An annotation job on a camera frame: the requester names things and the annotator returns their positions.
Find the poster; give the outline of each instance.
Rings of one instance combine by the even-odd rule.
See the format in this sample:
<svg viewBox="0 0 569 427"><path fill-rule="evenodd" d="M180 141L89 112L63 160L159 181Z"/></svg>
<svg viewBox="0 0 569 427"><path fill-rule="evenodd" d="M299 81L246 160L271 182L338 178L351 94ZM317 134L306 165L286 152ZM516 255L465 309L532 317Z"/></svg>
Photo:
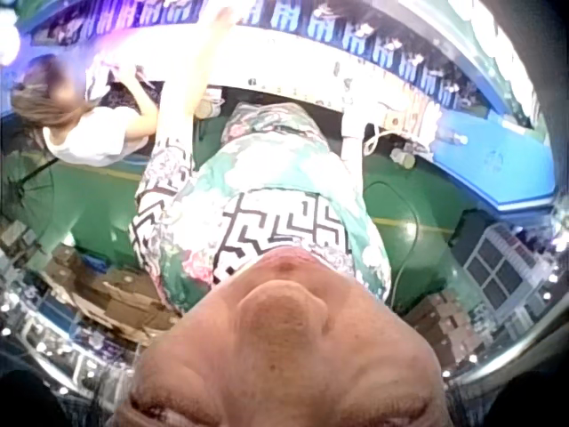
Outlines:
<svg viewBox="0 0 569 427"><path fill-rule="evenodd" d="M32 45L69 46L79 41L87 19L89 4L74 4L57 13L32 33Z"/></svg>

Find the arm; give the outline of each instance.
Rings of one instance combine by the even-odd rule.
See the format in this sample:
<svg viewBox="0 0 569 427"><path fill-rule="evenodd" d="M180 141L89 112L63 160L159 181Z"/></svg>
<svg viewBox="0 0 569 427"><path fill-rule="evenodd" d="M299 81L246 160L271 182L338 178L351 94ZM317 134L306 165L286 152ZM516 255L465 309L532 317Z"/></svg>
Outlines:
<svg viewBox="0 0 569 427"><path fill-rule="evenodd" d="M364 136L367 123L361 111L347 110L341 120L341 160L353 178L354 187L361 193L364 187Z"/></svg>
<svg viewBox="0 0 569 427"><path fill-rule="evenodd" d="M138 141L146 136L156 133L158 123L158 107L144 91L139 81L134 79L128 82L126 88L132 93L134 100L140 108L140 116L135 118L127 127L126 142Z"/></svg>
<svg viewBox="0 0 569 427"><path fill-rule="evenodd" d="M164 84L156 144L135 196L138 213L130 227L131 240L140 265L159 292L160 242L156 226L178 193L191 183L193 112L207 87L215 53L229 30L215 24L203 28L206 34L201 47L191 55L187 66Z"/></svg>

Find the yellow line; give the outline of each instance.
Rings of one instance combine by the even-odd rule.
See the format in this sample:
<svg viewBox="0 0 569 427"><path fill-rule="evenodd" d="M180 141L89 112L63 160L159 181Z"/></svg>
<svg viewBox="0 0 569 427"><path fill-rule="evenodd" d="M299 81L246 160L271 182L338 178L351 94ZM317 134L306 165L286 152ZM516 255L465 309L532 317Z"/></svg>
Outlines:
<svg viewBox="0 0 569 427"><path fill-rule="evenodd" d="M372 218L374 224L378 225L389 225L390 227L405 227L408 224L413 224L413 222L402 221L402 220L390 220L388 218ZM434 231L442 234L453 234L454 230L450 229L440 229L438 227L431 227L429 225L419 224L419 230L422 231Z"/></svg>
<svg viewBox="0 0 569 427"><path fill-rule="evenodd" d="M63 165L65 167L72 167L74 169L80 169L82 171L86 171L86 172L91 172L91 173L98 173L101 175L107 175L107 176L114 176L116 178L122 178L124 180L129 180L129 181L140 181L140 175L136 174L136 173L127 173L127 172L120 172L120 171L116 171L114 169L109 169L107 167L90 167L90 166L84 166L84 165L71 165L69 163L59 163L59 165ZM390 227L405 227L408 224L413 224L412 222L409 221L402 221L402 220L390 220L388 218L372 218L373 223L378 224L378 225L388 225ZM422 231L433 231L436 233L442 233L442 234L453 234L454 230L450 230L450 229L441 229L438 227L431 227L429 225L419 225L419 230Z"/></svg>
<svg viewBox="0 0 569 427"><path fill-rule="evenodd" d="M138 175L136 173L116 171L114 169L108 169L107 167L90 167L90 166L84 166L84 165L71 165L69 163L66 163L66 164L61 163L61 165L64 165L66 167L72 167L74 169L80 169L80 170L86 171L86 172L98 173L100 175L114 176L116 178L122 178L124 180L129 180L129 181L138 182L138 181L140 181L140 177L141 177L141 175Z"/></svg>

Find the brown hair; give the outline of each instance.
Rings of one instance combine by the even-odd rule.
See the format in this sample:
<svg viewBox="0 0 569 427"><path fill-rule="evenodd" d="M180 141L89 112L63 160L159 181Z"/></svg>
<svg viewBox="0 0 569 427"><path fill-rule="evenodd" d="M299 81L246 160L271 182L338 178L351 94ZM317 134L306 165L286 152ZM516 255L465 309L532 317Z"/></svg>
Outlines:
<svg viewBox="0 0 569 427"><path fill-rule="evenodd" d="M62 106L51 98L55 85L65 78L61 61L55 55L34 58L21 83L12 88L12 109L21 116L35 136L42 127L64 127L77 122L97 105L79 101L72 107Z"/></svg>

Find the floral shirt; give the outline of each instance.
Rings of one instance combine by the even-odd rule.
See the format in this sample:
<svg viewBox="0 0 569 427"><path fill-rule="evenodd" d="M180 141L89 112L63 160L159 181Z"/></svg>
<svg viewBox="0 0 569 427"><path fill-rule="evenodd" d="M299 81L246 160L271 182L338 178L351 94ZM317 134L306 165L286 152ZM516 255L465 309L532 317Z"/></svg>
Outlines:
<svg viewBox="0 0 569 427"><path fill-rule="evenodd" d="M301 107L239 104L221 144L194 173L191 138L156 137L131 238L164 302L185 312L279 246L303 247L387 297L380 234L346 166Z"/></svg>

